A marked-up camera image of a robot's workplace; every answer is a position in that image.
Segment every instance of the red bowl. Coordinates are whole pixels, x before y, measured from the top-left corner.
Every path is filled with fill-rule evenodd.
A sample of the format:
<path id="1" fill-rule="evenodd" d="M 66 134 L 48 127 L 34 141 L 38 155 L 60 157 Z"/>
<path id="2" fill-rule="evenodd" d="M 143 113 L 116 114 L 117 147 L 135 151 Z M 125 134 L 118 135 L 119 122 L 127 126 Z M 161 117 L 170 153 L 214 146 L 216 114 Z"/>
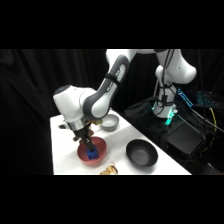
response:
<path id="1" fill-rule="evenodd" d="M 80 144 L 78 148 L 78 152 L 77 152 L 79 159 L 83 163 L 88 165 L 94 165 L 96 163 L 101 162 L 103 158 L 106 156 L 106 152 L 107 152 L 107 144 L 102 138 L 92 137 L 92 141 L 94 145 L 96 145 L 97 147 L 98 156 L 99 156 L 98 159 L 89 160 L 87 156 L 87 147 L 83 142 Z"/>

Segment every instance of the table surface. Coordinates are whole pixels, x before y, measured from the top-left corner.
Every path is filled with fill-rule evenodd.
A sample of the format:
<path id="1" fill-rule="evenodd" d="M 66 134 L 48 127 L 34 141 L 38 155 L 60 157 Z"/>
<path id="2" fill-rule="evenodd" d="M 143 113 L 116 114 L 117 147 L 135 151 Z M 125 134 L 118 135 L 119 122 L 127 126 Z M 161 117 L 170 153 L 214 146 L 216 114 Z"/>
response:
<path id="1" fill-rule="evenodd" d="M 114 132 L 106 132 L 100 125 L 92 125 L 94 136 L 103 138 L 107 143 L 107 155 L 98 165 L 89 166 L 80 161 L 77 155 L 78 142 L 74 142 L 74 133 L 70 130 L 60 129 L 64 117 L 51 118 L 52 153 L 55 175 L 99 175 L 113 162 L 119 175 L 190 175 L 182 166 L 169 157 L 158 146 L 152 143 L 130 123 L 119 116 L 118 128 Z M 143 139 L 150 142 L 157 150 L 159 159 L 155 166 L 139 169 L 132 165 L 126 155 L 127 144 L 134 139 Z"/>

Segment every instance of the black curtain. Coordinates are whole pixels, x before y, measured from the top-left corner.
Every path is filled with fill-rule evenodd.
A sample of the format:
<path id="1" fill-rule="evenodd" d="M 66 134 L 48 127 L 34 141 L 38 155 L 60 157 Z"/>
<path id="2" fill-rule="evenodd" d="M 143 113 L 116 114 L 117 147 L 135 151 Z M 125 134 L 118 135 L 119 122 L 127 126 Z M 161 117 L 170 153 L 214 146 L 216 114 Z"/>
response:
<path id="1" fill-rule="evenodd" d="M 197 50 L 182 52 L 198 69 Z M 53 174 L 49 122 L 59 115 L 53 93 L 69 84 L 98 89 L 109 68 L 105 53 L 106 49 L 0 50 L 2 174 Z M 224 95 L 224 50 L 202 49 L 201 53 L 205 89 Z M 152 96 L 158 65 L 155 55 L 137 55 L 113 109 L 123 112 Z"/>

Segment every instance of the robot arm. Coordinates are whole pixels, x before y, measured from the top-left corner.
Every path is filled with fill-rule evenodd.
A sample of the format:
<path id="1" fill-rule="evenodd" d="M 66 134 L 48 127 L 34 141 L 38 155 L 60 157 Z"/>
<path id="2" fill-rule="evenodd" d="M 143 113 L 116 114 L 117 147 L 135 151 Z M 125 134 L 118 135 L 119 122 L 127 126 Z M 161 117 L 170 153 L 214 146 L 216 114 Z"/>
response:
<path id="1" fill-rule="evenodd" d="M 123 83 L 136 53 L 137 49 L 107 50 L 106 58 L 109 63 L 109 72 L 99 90 L 83 103 L 83 113 L 88 120 L 100 120 L 108 114 L 111 103 L 119 86 Z"/>
<path id="2" fill-rule="evenodd" d="M 109 63 L 109 71 L 98 91 L 89 88 L 64 86 L 54 94 L 54 101 L 60 113 L 64 116 L 65 122 L 77 137 L 83 139 L 86 145 L 90 144 L 90 148 L 92 148 L 93 144 L 88 137 L 89 129 L 86 120 L 100 120 L 108 114 L 118 88 L 123 83 L 130 63 L 137 53 L 157 54 L 160 66 L 156 71 L 156 76 L 161 88 L 172 85 L 172 82 L 189 83 L 196 75 L 196 69 L 184 60 L 180 49 L 175 49 L 172 60 L 170 60 L 170 57 L 168 58 L 170 63 L 165 68 L 164 82 L 162 81 L 162 74 L 168 49 L 108 49 L 106 58 Z M 155 115 L 159 114 L 159 117 L 162 118 L 167 117 L 169 109 L 173 106 L 169 105 L 169 102 L 173 102 L 174 95 L 172 92 L 176 90 L 169 91 L 171 90 L 166 89 L 165 96 L 164 92 L 160 91 L 158 97 L 161 102 L 163 97 L 166 98 L 167 107 L 163 113 L 158 113 L 161 112 L 159 103 L 155 106 Z"/>

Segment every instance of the cable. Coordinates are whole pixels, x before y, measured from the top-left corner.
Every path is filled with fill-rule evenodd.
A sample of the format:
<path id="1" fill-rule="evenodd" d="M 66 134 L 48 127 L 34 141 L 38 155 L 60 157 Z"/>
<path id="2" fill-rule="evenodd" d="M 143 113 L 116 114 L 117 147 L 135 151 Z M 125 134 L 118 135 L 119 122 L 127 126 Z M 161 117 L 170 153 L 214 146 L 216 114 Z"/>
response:
<path id="1" fill-rule="evenodd" d="M 194 116 L 194 114 L 193 114 L 191 111 L 187 112 L 187 111 L 185 110 L 185 105 L 183 104 L 183 102 L 180 103 L 180 106 L 181 106 L 181 108 L 185 111 L 185 113 L 186 113 L 187 115 L 189 115 L 191 118 L 193 118 L 195 121 L 197 121 L 197 123 L 200 123 L 200 125 L 202 125 L 202 126 L 200 126 L 200 125 L 197 125 L 197 123 L 193 123 L 193 122 L 191 122 L 191 123 L 193 123 L 194 126 L 196 126 L 196 127 L 199 128 L 199 129 L 202 129 L 202 128 L 204 127 L 204 123 L 200 122 L 200 121 Z"/>
<path id="2" fill-rule="evenodd" d="M 219 121 L 219 120 L 216 120 L 216 122 L 221 126 L 221 128 L 223 129 L 223 124 L 222 124 L 222 122 L 221 121 Z"/>
<path id="3" fill-rule="evenodd" d="M 168 51 L 168 53 L 167 53 L 167 56 L 166 56 L 166 60 L 165 60 L 165 64 L 164 64 L 164 67 L 163 67 L 163 74 L 162 74 L 162 83 L 163 83 L 163 95 L 164 95 L 164 97 L 166 96 L 166 92 L 165 92 L 165 89 L 164 89 L 164 76 L 165 76 L 165 69 L 166 69 L 166 65 L 167 65 L 167 60 L 168 60 L 168 58 L 169 58 L 169 55 L 170 55 L 170 50 L 171 49 L 169 49 L 169 51 Z M 160 115 L 163 111 L 164 111 L 164 109 L 165 109 L 165 105 L 164 105 L 164 102 L 163 101 L 161 101 L 162 102 L 162 106 L 163 106 L 163 108 L 162 108 L 162 110 L 158 113 L 158 114 L 155 114 L 154 116 L 158 116 L 158 115 Z"/>
<path id="4" fill-rule="evenodd" d="M 170 62 L 171 62 L 171 60 L 172 60 L 172 58 L 173 58 L 173 55 L 174 55 L 174 52 L 175 52 L 175 49 L 173 49 L 172 55 L 171 55 L 171 57 L 170 57 L 170 61 L 169 61 L 168 65 L 167 65 L 166 69 L 167 69 L 167 68 L 169 67 L 169 65 L 170 65 Z"/>
<path id="5" fill-rule="evenodd" d="M 182 112 L 184 112 L 185 115 L 190 116 L 190 115 L 189 115 L 189 112 L 186 111 L 185 106 L 184 106 L 184 104 L 183 104 L 182 102 L 178 102 L 178 101 L 177 101 L 176 104 L 180 106 L 180 108 L 182 109 Z M 198 126 L 197 123 L 193 123 L 193 125 L 196 126 L 196 127 L 199 128 L 199 129 L 201 129 L 201 128 L 203 127 L 203 126 L 202 126 L 202 127 L 201 127 L 201 126 Z"/>
<path id="6" fill-rule="evenodd" d="M 173 156 L 173 158 L 174 158 L 175 160 L 179 160 L 180 162 L 184 162 L 184 163 L 186 163 L 186 164 L 188 164 L 188 163 L 190 163 L 190 162 L 193 161 L 191 158 L 190 158 L 189 160 L 182 160 L 182 159 L 176 158 L 176 157 L 174 157 L 174 156 Z"/>
<path id="7" fill-rule="evenodd" d="M 185 114 L 187 114 L 187 115 L 189 115 L 189 112 L 187 112 L 186 111 L 186 109 L 184 108 L 185 106 L 182 104 L 182 102 L 179 102 L 179 101 L 177 101 L 177 103 L 178 104 L 180 104 L 180 106 L 181 106 L 181 108 L 182 108 L 182 110 L 183 110 L 183 112 L 185 113 Z M 204 142 L 203 142 L 203 144 L 200 146 L 200 148 L 198 149 L 198 150 L 195 150 L 195 152 L 188 158 L 188 159 L 186 159 L 186 160 L 181 160 L 181 159 L 178 159 L 178 158 L 175 158 L 175 159 L 177 159 L 177 160 L 179 160 L 179 161 L 181 161 L 181 162 L 185 162 L 186 163 L 186 165 L 187 164 L 189 164 L 190 162 L 194 162 L 194 160 L 193 160 L 193 158 L 194 158 L 194 156 L 197 154 L 197 153 L 199 153 L 199 160 L 201 159 L 201 156 L 202 156 L 202 152 L 204 152 L 204 151 L 206 151 L 207 150 L 207 148 L 205 149 L 205 150 L 203 150 L 203 151 L 201 151 L 201 149 L 204 147 L 204 145 L 206 144 L 206 137 L 200 132 L 200 131 L 198 131 L 195 127 L 193 127 L 191 124 L 189 124 L 189 122 L 187 122 L 184 118 L 182 118 L 179 114 L 178 114 L 178 117 L 180 118 L 180 119 L 182 119 L 187 125 L 189 125 L 191 128 L 193 128 L 197 133 L 199 133 L 202 137 L 203 137 L 203 139 L 204 139 Z"/>
<path id="8" fill-rule="evenodd" d="M 207 126 L 206 126 L 206 119 L 205 119 L 205 98 L 204 98 L 204 82 L 203 82 L 203 73 L 202 73 L 202 66 L 201 66 L 201 52 L 200 49 L 198 49 L 198 64 L 199 64 L 199 70 L 200 70 L 200 80 L 201 80 L 201 88 L 202 88 L 202 96 L 203 96 L 203 115 L 204 115 L 204 125 L 205 125 L 205 136 L 207 136 Z"/>
<path id="9" fill-rule="evenodd" d="M 213 111 L 212 108 L 209 108 L 209 109 L 210 109 L 211 112 L 212 112 L 212 116 L 213 116 L 213 119 L 214 119 L 214 124 L 215 124 L 215 126 L 217 126 L 216 118 L 215 118 L 215 113 L 214 113 L 214 111 Z M 212 139 L 212 142 L 210 143 L 210 145 L 209 145 L 206 149 L 204 149 L 202 152 L 207 151 L 207 150 L 212 146 L 212 144 L 213 144 L 214 141 L 215 141 L 215 138 Z"/>
<path id="10" fill-rule="evenodd" d="M 196 114 L 194 114 L 193 112 L 191 112 L 194 119 L 196 121 L 198 121 L 203 127 L 204 127 L 204 120 L 201 120 Z M 209 129 L 209 131 L 213 132 L 214 131 L 214 128 L 212 126 L 207 126 L 207 129 Z"/>
<path id="11" fill-rule="evenodd" d="M 197 113 L 195 110 L 193 110 L 192 108 L 190 108 L 196 115 L 198 115 L 201 119 L 203 119 L 204 120 L 204 118 L 199 114 L 199 113 Z M 215 127 L 215 128 L 217 128 L 218 130 L 220 130 L 221 132 L 223 132 L 224 133 L 224 130 L 222 130 L 221 128 L 219 128 L 217 125 L 214 125 L 214 124 L 212 124 L 210 121 L 208 121 L 207 119 L 205 119 L 206 120 L 206 122 L 208 123 L 208 124 L 210 124 L 210 125 L 212 125 L 213 127 Z"/>
<path id="12" fill-rule="evenodd" d="M 157 79 L 153 97 L 156 97 L 156 92 L 157 92 L 157 89 L 158 89 L 158 84 L 159 84 L 159 80 Z"/>

